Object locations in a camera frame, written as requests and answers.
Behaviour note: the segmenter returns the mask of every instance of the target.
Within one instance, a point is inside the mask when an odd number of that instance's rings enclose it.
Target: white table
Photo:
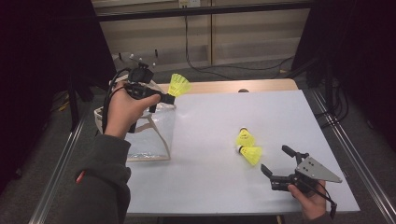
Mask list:
[[[249,90],[248,84],[241,88]],[[186,94],[177,98],[176,105],[172,159],[127,163],[132,170],[128,182],[131,215],[278,215],[300,211],[289,192],[271,190],[259,164],[252,167],[235,151],[234,139],[242,126],[256,137],[256,145],[263,149],[261,163],[274,175],[294,172],[295,159],[281,150],[282,145],[288,145],[310,153],[344,179],[301,91]],[[338,212],[360,210],[345,179],[341,184],[328,183],[327,189],[338,203]]]

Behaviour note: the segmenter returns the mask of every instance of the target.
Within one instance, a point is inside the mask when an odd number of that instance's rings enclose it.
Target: gray carpet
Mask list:
[[[245,67],[268,67],[280,63],[281,60],[240,63]],[[290,68],[291,61],[282,65],[282,69]],[[278,73],[278,68],[266,71],[248,71],[231,68],[214,68],[211,72],[220,73],[234,79],[261,79],[283,77]],[[180,69],[172,72],[161,72],[155,75],[154,80],[158,83],[167,82],[173,73],[180,73],[190,81],[220,81],[226,80],[213,74],[204,74],[192,69]],[[308,103],[314,113],[319,112],[310,90],[305,86],[304,76],[297,77],[296,82],[300,89],[304,90]],[[58,192],[49,210],[46,223],[56,223],[57,217],[62,211],[65,198],[67,198],[71,186],[74,169],[82,158],[88,153],[92,145],[92,140],[96,135],[96,126],[93,119],[93,110],[101,106],[103,102],[103,91],[94,90],[95,98],[92,103],[79,102],[79,108],[84,105],[90,106],[89,116],[84,124],[83,130],[78,139],[69,165],[64,172],[64,178],[60,183]],[[396,202],[395,181],[392,180],[393,171],[396,168],[396,153],[389,147],[383,136],[367,125],[367,118],[357,105],[349,99],[349,114],[342,121],[342,126],[347,135],[361,154],[366,165],[375,176],[383,190],[391,198],[393,204]],[[64,145],[69,137],[70,113],[68,108],[65,111],[55,111],[51,114],[47,130],[35,145],[35,148],[28,156],[28,160],[22,167],[23,176],[21,179],[12,180],[7,185],[6,190],[0,197],[0,223],[28,223],[36,205],[43,193],[46,184],[56,166],[62,153]],[[346,174],[346,181],[351,187],[355,198],[361,208],[358,213],[337,214],[335,223],[387,223],[381,212],[377,208],[375,201],[364,186],[361,178],[350,163],[347,154],[339,144],[330,127],[323,129],[323,133],[338,160],[341,169]],[[287,223],[301,223],[300,214],[285,215]],[[157,222],[156,217],[127,217],[126,223],[149,223]]]

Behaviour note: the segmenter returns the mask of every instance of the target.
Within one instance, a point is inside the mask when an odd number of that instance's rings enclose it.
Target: wall outlet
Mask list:
[[[189,7],[200,7],[201,0],[189,0],[190,4]]]
[[[201,0],[178,0],[178,6],[183,7],[200,7]]]

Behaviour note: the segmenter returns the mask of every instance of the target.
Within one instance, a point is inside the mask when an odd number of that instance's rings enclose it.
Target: person's arm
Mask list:
[[[326,194],[326,182],[320,180],[317,191]],[[303,219],[306,224],[331,224],[332,219],[326,213],[326,200],[317,194],[306,197],[294,185],[288,185],[291,195],[299,201],[302,207]]]
[[[114,93],[105,134],[96,137],[92,152],[78,169],[60,223],[123,223],[130,202],[127,182],[131,175],[125,167],[130,144],[123,139],[143,111],[159,101],[159,95],[135,100],[126,90]]]

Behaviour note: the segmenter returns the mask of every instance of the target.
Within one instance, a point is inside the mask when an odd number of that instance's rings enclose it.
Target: person's hand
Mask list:
[[[319,183],[323,187],[325,187],[325,181],[319,180]],[[326,191],[321,185],[317,185],[317,190],[320,193],[326,195]],[[323,214],[326,213],[326,200],[324,198],[320,197],[317,194],[314,194],[311,197],[307,198],[294,185],[288,185],[288,189],[291,195],[300,202],[304,219],[312,220],[317,217],[321,217]]]
[[[136,100],[132,98],[122,86],[125,82],[117,83],[116,91],[111,97],[107,114],[107,126],[105,134],[124,139],[132,124],[143,115],[143,112],[150,106],[160,102],[159,94]]]

